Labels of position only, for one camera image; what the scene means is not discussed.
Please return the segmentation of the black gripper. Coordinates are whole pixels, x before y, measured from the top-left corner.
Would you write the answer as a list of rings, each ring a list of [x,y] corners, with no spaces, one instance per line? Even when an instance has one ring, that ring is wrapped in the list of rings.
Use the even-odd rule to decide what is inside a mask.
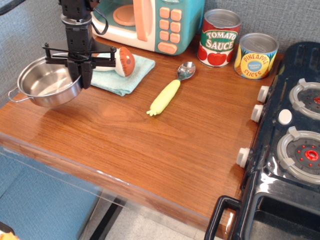
[[[93,38],[92,29],[95,25],[91,15],[84,19],[72,19],[62,14],[61,21],[65,25],[66,40],[46,42],[42,47],[45,49],[45,60],[48,64],[67,66],[72,82],[81,75],[82,87],[88,89],[91,86],[93,68],[116,66],[117,49]]]

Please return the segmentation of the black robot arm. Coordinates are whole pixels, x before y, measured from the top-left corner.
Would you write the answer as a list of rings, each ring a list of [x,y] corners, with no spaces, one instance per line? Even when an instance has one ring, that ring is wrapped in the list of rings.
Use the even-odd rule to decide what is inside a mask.
[[[93,31],[103,35],[109,24],[106,22],[100,32],[92,22],[91,12],[104,16],[97,8],[99,0],[60,0],[58,3],[62,8],[61,21],[65,26],[66,40],[44,44],[46,63],[64,65],[72,81],[80,79],[80,86],[87,89],[96,67],[116,66],[117,49],[93,38]]]

